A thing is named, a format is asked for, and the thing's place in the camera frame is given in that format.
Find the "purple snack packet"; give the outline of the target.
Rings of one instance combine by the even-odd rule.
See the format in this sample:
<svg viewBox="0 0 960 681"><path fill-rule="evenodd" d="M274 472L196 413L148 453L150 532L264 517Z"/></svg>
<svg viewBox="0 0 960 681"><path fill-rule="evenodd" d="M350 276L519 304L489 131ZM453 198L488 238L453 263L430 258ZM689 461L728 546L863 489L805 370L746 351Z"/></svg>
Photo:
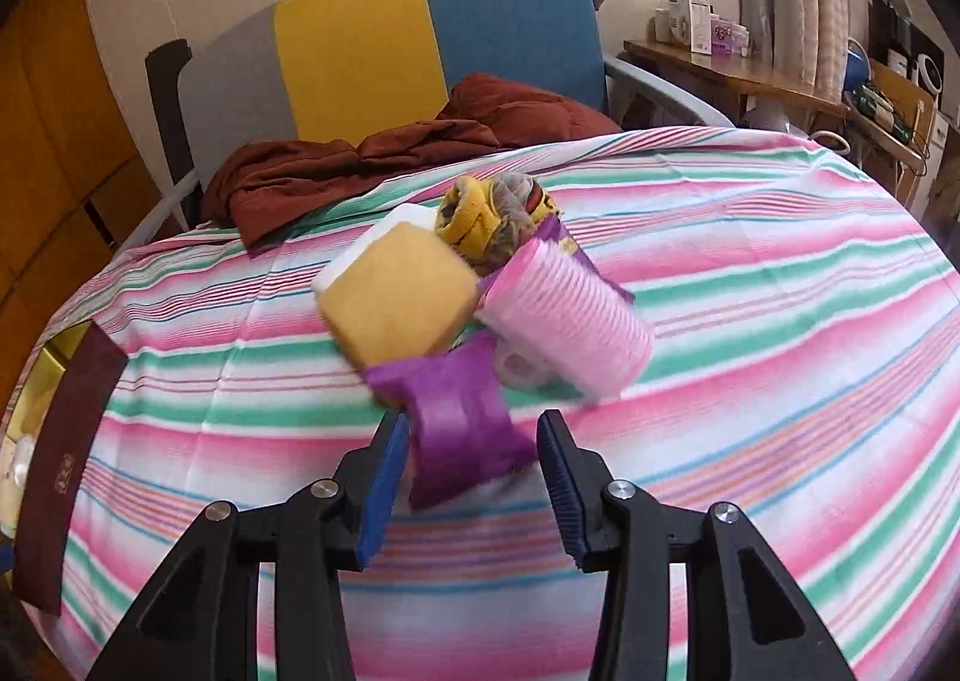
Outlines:
<svg viewBox="0 0 960 681"><path fill-rule="evenodd" d="M512 424L494 355L496 337L482 330L444 355L364 372L371 392L409 417L412 509L438 507L537 460L532 439Z"/></svg>
<svg viewBox="0 0 960 681"><path fill-rule="evenodd" d="M594 275L601 278L604 283L607 283L625 302L628 302L628 304L635 302L635 296L633 296L630 291L626 291L626 289L622 288L619 284L608 280L606 277L602 277L599 268L590 260L589 255L584 252L579 242L573 238L573 234L568 231L568 228L558 216L548 215L540 221L539 226L535 228L534 238L545 242L556 242L567 254L571 255L576 262L579 262L584 268L587 268L590 273L594 273Z"/></svg>

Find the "yellow sponge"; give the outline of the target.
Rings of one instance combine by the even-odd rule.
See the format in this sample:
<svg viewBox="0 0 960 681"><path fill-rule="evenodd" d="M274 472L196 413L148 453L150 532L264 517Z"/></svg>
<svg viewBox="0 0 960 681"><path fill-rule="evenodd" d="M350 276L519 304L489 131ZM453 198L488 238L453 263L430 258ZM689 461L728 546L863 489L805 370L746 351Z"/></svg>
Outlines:
<svg viewBox="0 0 960 681"><path fill-rule="evenodd" d="M477 301L467 262L434 232L398 224L327 288L319 312L343 356L366 371L443 353Z"/></svg>

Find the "white foam sponge block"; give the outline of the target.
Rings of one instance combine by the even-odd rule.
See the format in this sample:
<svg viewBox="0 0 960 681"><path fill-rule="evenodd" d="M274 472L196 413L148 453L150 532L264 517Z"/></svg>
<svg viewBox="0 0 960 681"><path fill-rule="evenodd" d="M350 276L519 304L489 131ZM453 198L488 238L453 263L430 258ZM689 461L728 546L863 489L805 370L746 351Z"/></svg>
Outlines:
<svg viewBox="0 0 960 681"><path fill-rule="evenodd" d="M410 226L420 227L423 231L431 231L436 221L436 215L432 208L417 205L416 203L402 203L389 211L384 218L381 218L373 226L366 227L358 238L350 242L345 249L340 250L335 255L334 260L327 263L325 268L317 273L313 279L313 293L316 298L320 298L327 291L327 288L347 271L348 266L359 259L359 255L368 249L373 242L386 236L387 232L398 224L409 224Z"/></svg>

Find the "yellow sock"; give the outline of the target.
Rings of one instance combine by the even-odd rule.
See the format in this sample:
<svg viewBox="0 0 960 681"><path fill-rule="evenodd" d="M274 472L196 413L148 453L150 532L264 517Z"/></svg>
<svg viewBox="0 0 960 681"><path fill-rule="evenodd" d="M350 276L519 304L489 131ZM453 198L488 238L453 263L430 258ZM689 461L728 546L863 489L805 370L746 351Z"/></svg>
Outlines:
<svg viewBox="0 0 960 681"><path fill-rule="evenodd" d="M434 234L486 277L500 270L547 216L561 214L550 193L522 172L462 176L444 193Z"/></svg>

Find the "striped pink green bedsheet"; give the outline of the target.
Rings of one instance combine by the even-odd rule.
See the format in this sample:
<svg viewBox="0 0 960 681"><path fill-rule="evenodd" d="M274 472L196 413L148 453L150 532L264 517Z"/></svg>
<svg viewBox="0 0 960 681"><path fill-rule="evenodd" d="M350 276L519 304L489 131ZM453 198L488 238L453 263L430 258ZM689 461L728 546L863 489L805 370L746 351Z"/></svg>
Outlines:
<svg viewBox="0 0 960 681"><path fill-rule="evenodd" d="M524 440L555 410L641 493L738 505L856 678L918 678L958 614L957 270L850 161L695 127L405 174L259 250L206 224L78 289L50 331L94 323L127 362L75 466L59 611L29 612L71 676L208 502L274 504L370 440L353 346L402 361L454 301L386 218L503 172L558 202L578 265L524 250L467 312L490 360L427 367L430 408L488 388Z"/></svg>

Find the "gold metal tin box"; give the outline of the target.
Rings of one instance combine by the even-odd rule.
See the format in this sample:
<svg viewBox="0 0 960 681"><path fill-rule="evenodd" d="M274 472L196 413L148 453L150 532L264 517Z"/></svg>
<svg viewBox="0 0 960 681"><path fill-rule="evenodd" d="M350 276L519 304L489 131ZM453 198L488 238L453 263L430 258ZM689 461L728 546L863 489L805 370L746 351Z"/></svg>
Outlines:
<svg viewBox="0 0 960 681"><path fill-rule="evenodd" d="M88 328L88 322L77 323L44 344L14 402L13 413L2 439L0 520L5 538L13 539L16 536L29 465L39 433L46 421L55 390Z"/></svg>

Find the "dark red blanket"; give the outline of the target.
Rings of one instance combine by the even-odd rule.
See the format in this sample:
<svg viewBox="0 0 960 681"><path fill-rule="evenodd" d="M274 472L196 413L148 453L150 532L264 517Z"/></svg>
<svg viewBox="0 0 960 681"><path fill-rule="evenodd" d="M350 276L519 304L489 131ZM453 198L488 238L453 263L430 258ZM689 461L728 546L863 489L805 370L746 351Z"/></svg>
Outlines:
<svg viewBox="0 0 960 681"><path fill-rule="evenodd" d="M392 177L506 149L619 132L617 122L561 94L476 71L460 80L431 121L345 140L252 142L208 184L202 218L234 227L257 250L302 216L368 193Z"/></svg>

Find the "wooden wardrobe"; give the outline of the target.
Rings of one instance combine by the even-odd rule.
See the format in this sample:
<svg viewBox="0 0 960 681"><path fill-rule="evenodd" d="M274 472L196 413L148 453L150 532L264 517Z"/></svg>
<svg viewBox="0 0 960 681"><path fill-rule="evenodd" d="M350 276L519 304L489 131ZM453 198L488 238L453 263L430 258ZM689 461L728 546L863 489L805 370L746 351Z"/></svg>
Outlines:
<svg viewBox="0 0 960 681"><path fill-rule="evenodd" d="M86 0L20 0L2 25L2 400L55 310L160 203Z"/></svg>

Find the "wooden desk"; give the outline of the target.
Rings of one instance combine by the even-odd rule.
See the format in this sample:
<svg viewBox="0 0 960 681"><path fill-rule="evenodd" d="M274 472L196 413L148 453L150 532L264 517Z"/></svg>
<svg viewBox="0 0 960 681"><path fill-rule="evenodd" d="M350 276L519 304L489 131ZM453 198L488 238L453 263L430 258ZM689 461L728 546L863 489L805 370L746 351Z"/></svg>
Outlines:
<svg viewBox="0 0 960 681"><path fill-rule="evenodd" d="M737 55L711 57L693 54L680 47L641 39L626 39L623 52L635 62L678 68L698 80L715 83L742 98L757 96L773 99L781 104L833 115L842 121L850 114L850 108L843 103L843 99L820 96L812 85L784 75L760 60L744 59Z"/></svg>

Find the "white box on desk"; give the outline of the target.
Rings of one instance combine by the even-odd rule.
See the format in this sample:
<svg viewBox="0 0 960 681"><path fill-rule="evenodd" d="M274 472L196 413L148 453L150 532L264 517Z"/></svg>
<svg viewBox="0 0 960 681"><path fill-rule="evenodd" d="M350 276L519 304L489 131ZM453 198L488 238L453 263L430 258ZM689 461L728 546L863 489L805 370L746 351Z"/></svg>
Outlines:
<svg viewBox="0 0 960 681"><path fill-rule="evenodd" d="M711 54L709 0L667 0L672 44L692 54Z"/></svg>

